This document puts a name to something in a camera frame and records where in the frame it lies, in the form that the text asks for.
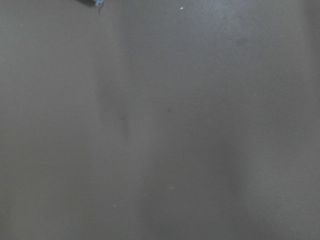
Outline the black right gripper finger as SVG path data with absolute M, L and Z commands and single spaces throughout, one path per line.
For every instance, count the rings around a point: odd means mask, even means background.
M 89 7 L 98 7 L 104 4 L 104 0 L 76 0 L 76 1 Z

